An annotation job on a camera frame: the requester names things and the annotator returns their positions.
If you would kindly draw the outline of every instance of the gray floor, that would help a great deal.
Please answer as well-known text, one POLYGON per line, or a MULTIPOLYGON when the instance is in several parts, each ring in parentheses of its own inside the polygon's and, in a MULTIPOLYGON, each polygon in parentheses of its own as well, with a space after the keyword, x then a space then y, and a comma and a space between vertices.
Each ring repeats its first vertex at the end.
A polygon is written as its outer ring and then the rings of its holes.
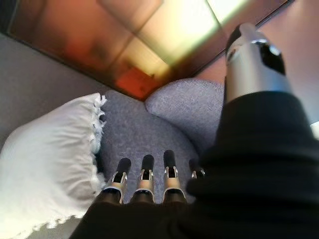
POLYGON ((34 231, 27 239, 68 239, 80 221, 81 219, 71 218, 53 229, 47 229, 44 225, 39 231, 34 231))
POLYGON ((17 127, 109 87, 0 34, 0 149, 17 127))

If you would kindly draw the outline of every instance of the gray fabric surface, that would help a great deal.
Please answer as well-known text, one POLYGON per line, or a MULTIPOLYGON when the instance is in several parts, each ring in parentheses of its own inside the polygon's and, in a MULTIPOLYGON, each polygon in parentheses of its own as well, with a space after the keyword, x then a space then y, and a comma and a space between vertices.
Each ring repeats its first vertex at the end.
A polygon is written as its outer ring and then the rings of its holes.
POLYGON ((136 190, 142 159, 146 154, 152 154, 155 158, 155 196, 156 202, 162 201, 162 157, 167 149, 175 152, 180 182, 185 188, 191 176, 188 161, 198 157, 187 137, 167 121, 148 113, 144 103, 113 90, 105 96, 108 101, 102 106, 106 114, 102 120, 107 123, 103 130, 100 159, 103 160, 107 179, 115 172, 121 158, 128 157, 132 161, 125 202, 136 190))
POLYGON ((0 34, 0 150, 17 127, 109 87, 0 34))
POLYGON ((201 154, 214 143, 223 94, 220 83, 189 78, 158 89, 145 105, 148 112, 182 130, 201 154))

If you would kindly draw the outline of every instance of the frayed fabric edge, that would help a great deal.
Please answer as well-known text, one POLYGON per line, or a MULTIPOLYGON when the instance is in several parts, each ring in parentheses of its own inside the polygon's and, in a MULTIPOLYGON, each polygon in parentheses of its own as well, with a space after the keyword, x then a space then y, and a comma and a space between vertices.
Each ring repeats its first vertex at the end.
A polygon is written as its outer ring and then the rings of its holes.
MULTIPOLYGON (((105 113, 101 110, 101 106, 105 104, 107 99, 104 95, 100 95, 95 99, 92 107, 92 119, 91 119, 91 129, 92 133, 89 136, 90 146, 91 146, 91 163, 92 163, 92 177, 90 180, 92 190, 94 191, 94 196, 96 197, 102 190, 103 186, 105 185, 105 178, 102 173, 97 173, 97 167, 94 164, 95 155, 100 150, 102 134, 103 134, 103 127, 106 122, 102 122, 100 120, 100 116, 104 115, 105 113)), ((18 235, 12 237, 11 239, 26 239, 28 238, 34 231, 40 230, 40 228, 46 225, 47 229, 56 228, 58 224, 63 224, 71 217, 75 218, 82 218, 86 212, 78 213, 74 215, 58 217, 56 219, 52 219, 47 221, 46 223, 38 224, 29 230, 24 230, 20 232, 18 235)))

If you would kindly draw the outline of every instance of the gray cushion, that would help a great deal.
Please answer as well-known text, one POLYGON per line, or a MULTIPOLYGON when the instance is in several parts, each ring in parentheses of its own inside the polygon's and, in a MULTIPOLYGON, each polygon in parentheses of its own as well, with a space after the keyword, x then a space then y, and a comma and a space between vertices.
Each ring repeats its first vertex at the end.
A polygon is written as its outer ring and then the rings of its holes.
POLYGON ((128 157, 132 161, 125 202, 129 201, 136 190, 142 159, 146 154, 155 158, 155 196, 156 202, 162 201, 162 157, 167 149, 175 152, 180 182, 185 188, 191 176, 188 161, 198 157, 187 137, 167 121, 148 113, 144 103, 116 91, 108 91, 105 96, 108 101, 102 106, 106 113, 102 120, 106 124, 100 159, 103 160, 104 173, 108 179, 115 172, 121 158, 128 157))
POLYGON ((150 113, 182 130, 202 153, 214 143, 223 94, 220 83, 189 78, 158 89, 145 105, 150 113))

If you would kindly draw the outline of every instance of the white cushion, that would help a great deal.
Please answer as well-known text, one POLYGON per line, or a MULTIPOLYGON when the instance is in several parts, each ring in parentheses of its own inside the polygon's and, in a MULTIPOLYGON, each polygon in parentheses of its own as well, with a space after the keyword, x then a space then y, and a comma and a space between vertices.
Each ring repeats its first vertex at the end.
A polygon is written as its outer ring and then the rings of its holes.
POLYGON ((103 181, 93 160, 105 101, 98 93, 74 99, 8 137, 0 155, 0 239, 85 214, 103 181))

